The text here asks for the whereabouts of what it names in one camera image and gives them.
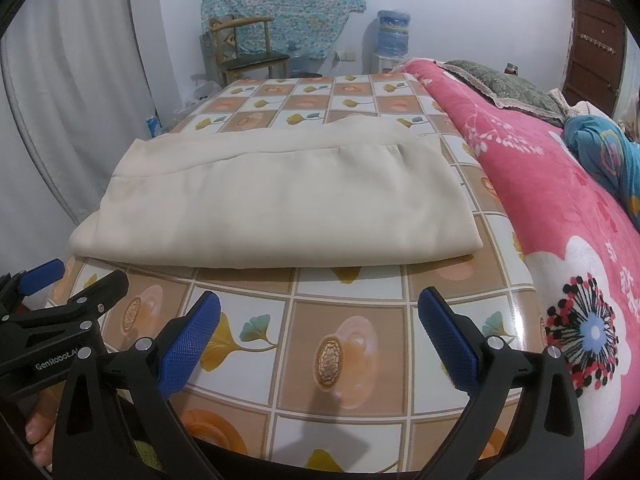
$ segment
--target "floral blanket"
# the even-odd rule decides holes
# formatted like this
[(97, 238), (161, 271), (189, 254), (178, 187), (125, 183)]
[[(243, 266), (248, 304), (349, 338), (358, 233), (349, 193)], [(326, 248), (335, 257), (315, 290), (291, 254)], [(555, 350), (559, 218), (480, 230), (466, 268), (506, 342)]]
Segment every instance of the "floral blanket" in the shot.
[(569, 361), (588, 478), (640, 404), (640, 235), (567, 150), (562, 130), (499, 110), (432, 60), (398, 70), (417, 77), (449, 115), (513, 223), (546, 342)]

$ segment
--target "brown wooden door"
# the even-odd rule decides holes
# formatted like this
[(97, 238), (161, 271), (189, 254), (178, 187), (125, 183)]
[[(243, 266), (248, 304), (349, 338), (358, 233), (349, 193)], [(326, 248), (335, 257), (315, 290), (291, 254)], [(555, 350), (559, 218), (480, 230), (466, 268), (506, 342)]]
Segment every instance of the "brown wooden door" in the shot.
[(607, 0), (574, 0), (574, 43), (562, 90), (571, 106), (589, 101), (613, 113), (625, 45), (625, 23)]

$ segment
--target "white flower pattern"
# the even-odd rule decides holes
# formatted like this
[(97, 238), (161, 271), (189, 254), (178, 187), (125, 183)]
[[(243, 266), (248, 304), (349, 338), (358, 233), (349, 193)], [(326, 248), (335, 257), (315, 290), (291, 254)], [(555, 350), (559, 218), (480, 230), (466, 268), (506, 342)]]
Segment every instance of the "white flower pattern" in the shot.
[(607, 252), (609, 253), (609, 259), (615, 263), (618, 260), (618, 257), (616, 256), (616, 251), (613, 250), (613, 245), (607, 242), (606, 246), (607, 246)]
[[(517, 135), (509, 123), (496, 117), (492, 113), (482, 110), (478, 105), (473, 103), (475, 113), (470, 114), (463, 126), (463, 134), (474, 153), (479, 155), (481, 152), (487, 151), (487, 141), (492, 140), (497, 144), (513, 148), (521, 153), (531, 153), (536, 155), (544, 155), (544, 151), (539, 146), (534, 146), (527, 139)], [(484, 124), (482, 128), (478, 128), (478, 117), (482, 117), (489, 124)], [(493, 125), (491, 130), (488, 129), (490, 124)]]
[[(618, 414), (621, 395), (621, 376), (628, 373), (631, 364), (631, 351), (626, 342), (625, 317), (620, 307), (612, 300), (609, 293), (607, 273), (600, 257), (593, 248), (582, 238), (573, 236), (566, 245), (564, 259), (555, 254), (543, 251), (526, 256), (527, 267), (533, 276), (538, 297), (543, 308), (558, 304), (565, 297), (563, 287), (572, 277), (583, 276), (586, 280), (588, 273), (597, 279), (598, 287), (604, 301), (614, 314), (615, 335), (617, 343), (618, 366), (606, 384), (596, 389), (594, 384), (584, 387), (578, 398), (580, 416), (582, 417), (582, 431), (584, 433), (584, 447), (589, 449), (597, 446), (609, 432)], [(625, 283), (629, 283), (625, 273)], [(584, 346), (589, 343), (585, 336)]]
[(626, 267), (622, 267), (620, 270), (620, 288), (622, 288), (623, 294), (626, 296), (626, 300), (629, 304), (629, 310), (633, 313), (636, 321), (640, 323), (640, 298), (636, 298), (631, 291), (634, 277)]

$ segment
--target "hand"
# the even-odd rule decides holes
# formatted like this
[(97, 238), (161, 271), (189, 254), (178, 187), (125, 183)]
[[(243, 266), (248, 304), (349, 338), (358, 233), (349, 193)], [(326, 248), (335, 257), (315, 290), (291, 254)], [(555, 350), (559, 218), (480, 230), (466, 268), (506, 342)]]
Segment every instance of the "hand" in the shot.
[(53, 434), (59, 405), (60, 397), (53, 388), (42, 390), (24, 428), (27, 442), (33, 446), (33, 461), (49, 471), (52, 469)]

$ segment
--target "checkered tablecloth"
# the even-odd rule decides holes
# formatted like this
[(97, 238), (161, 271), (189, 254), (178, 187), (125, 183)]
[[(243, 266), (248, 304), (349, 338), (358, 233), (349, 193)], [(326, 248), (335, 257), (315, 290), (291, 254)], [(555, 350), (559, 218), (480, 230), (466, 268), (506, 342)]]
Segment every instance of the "checkered tablecloth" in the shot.
[[(50, 297), (65, 303), (122, 268), (128, 295), (102, 320), (111, 349), (155, 336), (204, 290), (222, 320), (185, 391), (172, 398), (188, 431), (276, 462), (358, 472), (420, 469), (462, 412), (417, 317), (434, 285), (485, 335), (540, 351), (540, 305), (511, 223), (447, 115), (413, 76), (242, 80), (174, 131), (295, 128), (346, 115), (389, 115), (421, 135), (439, 136), (465, 191), (484, 248), (472, 256), (408, 266), (334, 269), (135, 267), (78, 258)], [(512, 392), (484, 456), (504, 441)]]

